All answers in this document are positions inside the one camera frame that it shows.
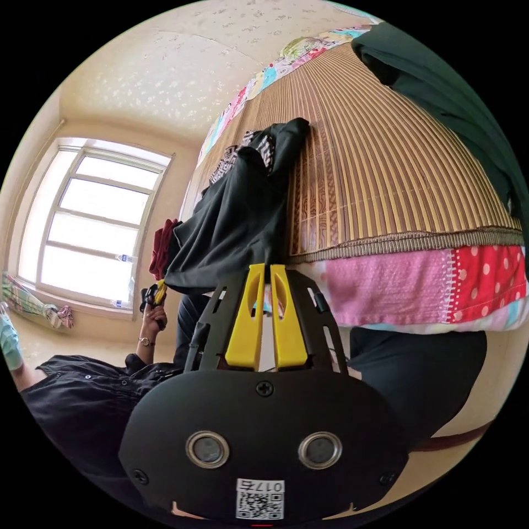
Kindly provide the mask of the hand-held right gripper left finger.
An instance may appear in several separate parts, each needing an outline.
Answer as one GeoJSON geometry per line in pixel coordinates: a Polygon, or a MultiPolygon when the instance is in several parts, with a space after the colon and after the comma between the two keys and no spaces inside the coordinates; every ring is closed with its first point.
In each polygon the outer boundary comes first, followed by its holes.
{"type": "Polygon", "coordinates": [[[250,266],[230,341],[225,353],[233,369],[257,369],[260,365],[265,293],[265,266],[250,266]]]}

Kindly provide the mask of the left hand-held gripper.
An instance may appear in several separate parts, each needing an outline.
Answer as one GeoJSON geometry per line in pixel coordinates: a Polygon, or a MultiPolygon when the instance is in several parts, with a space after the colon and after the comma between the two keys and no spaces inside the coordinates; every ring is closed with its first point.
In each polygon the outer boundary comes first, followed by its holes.
{"type": "Polygon", "coordinates": [[[143,315],[147,306],[155,308],[164,303],[166,298],[167,285],[163,279],[156,282],[154,287],[143,288],[141,290],[141,304],[139,311],[143,315]]]}

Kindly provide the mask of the person's left hand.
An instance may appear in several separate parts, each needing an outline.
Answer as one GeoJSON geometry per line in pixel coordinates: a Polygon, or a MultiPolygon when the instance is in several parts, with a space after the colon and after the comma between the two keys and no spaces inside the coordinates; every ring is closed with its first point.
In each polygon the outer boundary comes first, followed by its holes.
{"type": "Polygon", "coordinates": [[[165,329],[167,322],[163,305],[146,304],[143,311],[139,342],[145,347],[154,345],[159,332],[165,329]]]}

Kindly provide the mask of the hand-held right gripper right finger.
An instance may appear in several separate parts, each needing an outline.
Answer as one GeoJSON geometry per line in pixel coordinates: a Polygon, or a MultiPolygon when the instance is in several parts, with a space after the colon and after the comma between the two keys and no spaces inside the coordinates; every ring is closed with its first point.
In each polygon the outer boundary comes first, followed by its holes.
{"type": "Polygon", "coordinates": [[[308,356],[285,266],[271,265],[270,280],[276,369],[302,368],[308,356]]]}

